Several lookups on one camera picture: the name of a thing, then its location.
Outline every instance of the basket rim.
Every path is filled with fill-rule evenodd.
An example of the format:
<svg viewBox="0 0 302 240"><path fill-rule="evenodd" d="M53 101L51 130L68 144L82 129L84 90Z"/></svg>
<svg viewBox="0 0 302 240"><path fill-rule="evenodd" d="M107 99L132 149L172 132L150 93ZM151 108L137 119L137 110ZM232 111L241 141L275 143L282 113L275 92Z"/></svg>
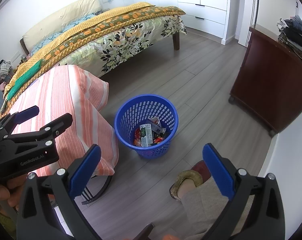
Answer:
<svg viewBox="0 0 302 240"><path fill-rule="evenodd" d="M152 97L158 97L158 98L161 98L165 101L167 101L170 106L172 107L173 111L174 111L174 115L176 117L176 120L175 120L175 124L174 124L174 127L173 127L173 130L172 132L170 133L170 135L164 140L162 141L161 143L157 144L157 145L153 145L153 146L150 146L150 147L137 147L135 145L132 145L132 144L129 144L127 143L123 138L122 136L119 134L119 131L118 131L118 127L116 125L117 123L117 120L119 118L119 113L121 111L121 109L126 105L128 104L130 101L132 101L133 99L136 99L136 98L140 98L140 97L145 97L145 96L152 96ZM157 150L158 148L160 148L162 145L165 145L167 144L168 142L171 141L171 139L173 138L173 136L175 135L177 129L178 129L178 125L179 125L179 117L178 117L178 112L175 108L175 106L167 99L167 98L164 98L160 95L156 95L156 94L143 94L143 95L138 95L138 96L135 96L133 98L130 98L129 100L127 100L117 111L116 115L115 115L115 119L114 119L114 130L115 130L115 133L116 133L116 136L118 137L118 139L121 141L121 143L123 143L125 146L133 149L133 150L136 150L137 152L139 151L153 151L153 150Z"/></svg>

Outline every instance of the plastic basket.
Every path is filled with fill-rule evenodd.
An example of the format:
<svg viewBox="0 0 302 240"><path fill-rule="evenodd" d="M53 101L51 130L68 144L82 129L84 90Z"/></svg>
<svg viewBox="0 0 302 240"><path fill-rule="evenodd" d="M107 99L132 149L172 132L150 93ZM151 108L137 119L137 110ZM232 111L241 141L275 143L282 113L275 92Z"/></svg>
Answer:
<svg viewBox="0 0 302 240"><path fill-rule="evenodd" d="M145 124L148 117L158 116L162 127L168 131L167 137L159 144L150 147L133 145L134 132ZM178 128L178 113L174 105L159 95L139 95L124 103L115 116L115 133L127 147L135 150L147 159L155 159L164 155L170 146Z"/></svg>

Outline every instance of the headboard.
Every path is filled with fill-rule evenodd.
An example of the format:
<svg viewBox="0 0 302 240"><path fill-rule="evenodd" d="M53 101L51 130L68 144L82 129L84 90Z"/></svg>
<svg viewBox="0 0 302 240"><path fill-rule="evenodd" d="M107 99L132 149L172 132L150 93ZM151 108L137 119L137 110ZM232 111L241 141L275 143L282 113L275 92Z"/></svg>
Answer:
<svg viewBox="0 0 302 240"><path fill-rule="evenodd" d="M23 39L23 38L20 39L20 44L21 44L21 46L22 46L22 48L23 48L25 54L26 54L26 55L29 55L30 52L28 51L28 49L27 49L27 47L26 47L26 45L25 45L25 43L24 43L24 39Z"/></svg>

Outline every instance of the floor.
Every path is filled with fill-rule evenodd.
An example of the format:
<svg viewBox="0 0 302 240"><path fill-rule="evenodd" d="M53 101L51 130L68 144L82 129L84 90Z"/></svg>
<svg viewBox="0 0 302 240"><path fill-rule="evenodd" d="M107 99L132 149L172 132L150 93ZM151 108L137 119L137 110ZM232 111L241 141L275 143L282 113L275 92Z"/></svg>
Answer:
<svg viewBox="0 0 302 240"><path fill-rule="evenodd" d="M106 193L89 205L76 199L102 239L133 239L150 222L155 224L152 240L191 235L183 206L171 198L169 188L179 172L201 160L205 143L211 142L237 168L258 175L271 138L249 114L228 103L245 51L236 40L223 46L189 32L180 35L179 51L173 50L172 38L166 38L101 78L110 85L101 114L112 125L118 108L143 93L168 98L179 114L179 128L166 155L143 159L119 143L119 163ZM89 189L97 192L104 179L90 180Z"/></svg>

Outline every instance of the fur-lined slipper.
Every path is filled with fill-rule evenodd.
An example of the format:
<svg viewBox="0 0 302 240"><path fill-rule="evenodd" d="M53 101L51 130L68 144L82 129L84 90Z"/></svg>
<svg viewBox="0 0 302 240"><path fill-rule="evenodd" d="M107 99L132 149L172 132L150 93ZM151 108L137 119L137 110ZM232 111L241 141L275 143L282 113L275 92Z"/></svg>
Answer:
<svg viewBox="0 0 302 240"><path fill-rule="evenodd" d="M178 197L178 189L181 186L182 182L185 179L192 179L195 187L199 187L203 183L205 183L211 177L211 173L206 166L204 161L199 161L196 165L192 167L191 170L181 172L175 183L170 188L170 195L172 198L177 200L181 200Z"/></svg>

